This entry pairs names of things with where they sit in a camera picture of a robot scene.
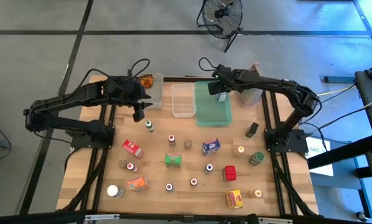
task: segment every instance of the fan stand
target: fan stand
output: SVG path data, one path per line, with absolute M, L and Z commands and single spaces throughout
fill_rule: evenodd
M 198 25 L 198 27 L 210 27 L 210 26 L 215 26 L 217 28 L 219 28 L 221 31 L 220 32 L 223 32 L 223 29 L 222 27 L 220 27 L 219 25 L 216 25 L 216 24 L 213 24 L 213 25 L 201 25 L 198 23 L 198 19 L 200 18 L 201 16 L 201 13 L 203 12 L 203 9 L 204 9 L 204 6 L 205 6 L 205 3 L 206 3 L 207 0 L 203 0 L 203 5 L 201 6 L 201 9 L 200 9 L 200 12 L 198 13 L 198 16 L 197 16 L 197 19 L 196 19 L 196 23 Z M 229 48 L 230 48 L 230 45 L 233 43 L 233 41 L 236 39 L 237 35 L 238 35 L 238 32 L 240 32 L 243 28 L 237 28 L 237 31 L 235 32 L 235 34 L 233 34 L 233 38 L 229 37 L 228 39 L 228 43 L 226 44 L 226 47 L 225 47 L 225 50 L 224 50 L 224 53 L 226 53 Z

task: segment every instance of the concrete floor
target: concrete floor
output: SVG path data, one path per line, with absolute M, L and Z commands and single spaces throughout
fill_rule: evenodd
M 372 26 L 372 0 L 359 3 Z M 86 0 L 0 0 L 0 29 L 78 30 L 86 4 Z M 95 1 L 86 30 L 196 30 L 200 6 L 198 0 Z M 243 12 L 244 30 L 365 30 L 352 2 L 244 1 Z M 57 94 L 74 41 L 74 35 L 0 35 L 0 128 L 12 142 L 12 152 L 0 161 L 0 215 L 17 212 L 40 142 L 25 130 L 22 110 L 36 99 Z M 295 80 L 316 93 L 348 86 L 324 84 L 321 80 L 326 75 L 353 75 L 372 66 L 368 37 L 239 36 L 227 54 L 220 51 L 223 44 L 210 35 L 84 36 L 68 92 L 89 68 L 124 75 L 144 57 L 151 59 L 147 72 L 168 76 L 209 76 L 197 66 L 202 56 L 233 68 L 259 62 L 267 77 Z M 325 103 L 312 122 L 320 125 L 361 106 L 358 91 L 352 89 Z M 78 118 L 79 112 L 74 109 L 61 115 Z M 372 132 L 365 113 L 360 112 L 323 129 L 323 134 L 354 141 Z M 54 135 L 68 139 L 61 131 Z M 67 144 L 51 143 L 31 213 L 54 211 L 67 155 Z M 372 179 L 365 184 L 372 204 Z M 357 190 L 315 186 L 315 193 L 325 217 L 356 220 L 354 213 L 361 210 Z

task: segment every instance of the blue box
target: blue box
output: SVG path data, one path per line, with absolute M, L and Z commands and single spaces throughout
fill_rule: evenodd
M 219 148 L 221 147 L 221 144 L 219 144 L 219 140 L 215 139 L 206 143 L 203 143 L 203 147 L 201 148 L 203 155 L 209 155 L 211 153 L 217 152 Z

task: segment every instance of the white bottle cap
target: white bottle cap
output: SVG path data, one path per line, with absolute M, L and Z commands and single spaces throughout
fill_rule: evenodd
M 243 152 L 244 152 L 244 147 L 243 147 L 243 146 L 238 147 L 238 148 L 237 148 L 237 151 L 238 151 L 239 153 L 243 153 Z
M 110 185 L 107 188 L 107 194 L 111 197 L 115 197 L 118 194 L 118 187 L 115 185 Z
M 260 190 L 255 190 L 254 194 L 255 194 L 256 197 L 262 196 L 262 192 Z
M 207 171 L 212 171 L 212 170 L 213 170 L 213 166 L 212 166 L 211 164 L 208 164 L 208 165 L 205 167 L 205 169 L 206 169 Z
M 172 190 L 174 188 L 174 186 L 171 184 L 171 183 L 168 183 L 166 186 L 165 186 L 165 189 L 167 189 L 168 191 Z
M 126 166 L 126 168 L 127 168 L 128 170 L 133 170 L 133 169 L 135 168 L 135 165 L 134 165 L 132 162 L 130 162 L 130 163 Z
M 190 179 L 190 184 L 193 185 L 193 186 L 196 186 L 197 185 L 197 179 L 196 178 L 191 178 Z

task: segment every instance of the yellow box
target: yellow box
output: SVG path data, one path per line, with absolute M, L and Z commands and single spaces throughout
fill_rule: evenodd
M 140 190 L 146 189 L 149 187 L 149 184 L 147 183 L 147 179 L 144 177 L 136 178 L 133 180 L 128 181 L 128 189 L 138 192 Z
M 240 190 L 231 190 L 226 192 L 226 201 L 228 202 L 229 208 L 243 207 L 243 200 L 241 199 Z

